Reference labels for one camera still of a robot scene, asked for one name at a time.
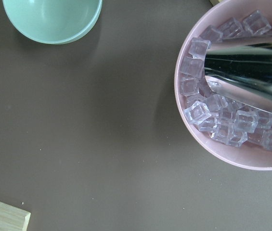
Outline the pink bowl with ice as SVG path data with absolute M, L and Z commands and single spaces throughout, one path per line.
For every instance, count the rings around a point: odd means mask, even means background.
M 260 10 L 272 25 L 272 0 L 223 0 L 197 21 L 183 42 L 177 58 L 174 73 L 174 92 L 181 118 L 192 135 L 191 141 L 188 142 L 189 151 L 192 153 L 196 151 L 205 152 L 237 167 L 269 171 L 272 170 L 272 152 L 263 150 L 251 143 L 244 143 L 240 148 L 227 146 L 211 140 L 207 135 L 188 124 L 183 114 L 185 99 L 179 94 L 179 70 L 191 39 L 199 36 L 209 25 L 219 26 L 230 17 L 241 20 L 255 10 Z

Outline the mint green bowl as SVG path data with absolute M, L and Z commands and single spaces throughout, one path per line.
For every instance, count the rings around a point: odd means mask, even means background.
M 25 37 L 44 44 L 74 42 L 95 26 L 101 0 L 4 0 L 12 25 Z

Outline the steel ice scoop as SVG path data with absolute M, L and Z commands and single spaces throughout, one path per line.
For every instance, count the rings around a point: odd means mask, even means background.
M 204 72 L 213 92 L 272 113 L 272 35 L 214 43 Z

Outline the wooden cutting board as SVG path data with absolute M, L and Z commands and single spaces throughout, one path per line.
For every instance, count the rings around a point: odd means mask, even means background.
M 0 202 L 0 231 L 26 231 L 31 213 Z

